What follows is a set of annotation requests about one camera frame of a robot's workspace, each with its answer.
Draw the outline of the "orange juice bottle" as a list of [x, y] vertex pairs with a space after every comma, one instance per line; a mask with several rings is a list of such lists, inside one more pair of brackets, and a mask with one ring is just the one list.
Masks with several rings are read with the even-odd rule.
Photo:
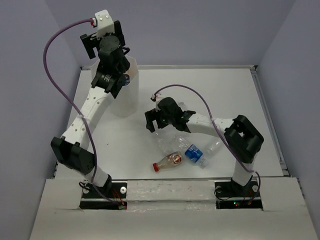
[[124, 78], [125, 78], [125, 81], [124, 81], [124, 86], [127, 86], [127, 85], [129, 85], [130, 84], [130, 82], [131, 82], [131, 77], [130, 77], [130, 75], [128, 74], [128, 73], [125, 73], [124, 74]]

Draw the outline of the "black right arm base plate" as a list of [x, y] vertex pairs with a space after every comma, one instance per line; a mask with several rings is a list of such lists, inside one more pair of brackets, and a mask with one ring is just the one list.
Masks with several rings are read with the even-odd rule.
[[214, 183], [213, 193], [217, 210], [263, 209], [258, 183], [255, 180], [244, 190], [233, 190], [230, 181], [217, 181]]

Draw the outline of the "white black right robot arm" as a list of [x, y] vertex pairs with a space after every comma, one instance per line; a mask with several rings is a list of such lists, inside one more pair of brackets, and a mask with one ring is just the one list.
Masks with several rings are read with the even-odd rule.
[[156, 102], [155, 108], [144, 113], [146, 128], [155, 132], [169, 125], [186, 133], [205, 134], [220, 138], [236, 159], [230, 180], [230, 190], [242, 196], [249, 189], [256, 154], [261, 150], [264, 137], [244, 115], [236, 118], [213, 118], [193, 110], [182, 110], [171, 97]]

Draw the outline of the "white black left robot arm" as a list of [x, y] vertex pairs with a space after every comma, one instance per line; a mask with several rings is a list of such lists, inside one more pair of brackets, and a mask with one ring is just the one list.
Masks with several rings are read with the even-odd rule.
[[81, 174], [101, 198], [110, 194], [112, 177], [98, 166], [92, 134], [106, 109], [126, 85], [126, 73], [130, 68], [126, 57], [130, 48], [126, 47], [121, 23], [116, 20], [110, 27], [101, 35], [97, 32], [81, 35], [88, 57], [98, 57], [99, 63], [82, 107], [67, 99], [77, 112], [75, 119], [60, 137], [53, 137], [50, 143], [57, 161]]

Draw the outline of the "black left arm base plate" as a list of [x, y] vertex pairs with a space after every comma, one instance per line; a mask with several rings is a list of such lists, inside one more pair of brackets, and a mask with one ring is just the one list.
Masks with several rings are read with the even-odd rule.
[[80, 181], [82, 188], [79, 207], [82, 210], [126, 210], [127, 209], [127, 181], [113, 181], [111, 189], [103, 192], [97, 190], [87, 181]]

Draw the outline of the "clear bottle white cap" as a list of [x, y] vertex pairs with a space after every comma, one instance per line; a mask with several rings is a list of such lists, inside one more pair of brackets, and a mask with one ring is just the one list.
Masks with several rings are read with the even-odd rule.
[[163, 133], [158, 132], [158, 131], [156, 131], [154, 135], [155, 135], [155, 139], [156, 139], [158, 148], [161, 151], [161, 153], [164, 156], [167, 156], [167, 155], [171, 154], [172, 153], [172, 149], [171, 149], [171, 146], [168, 145], [168, 143], [167, 143], [166, 136]]

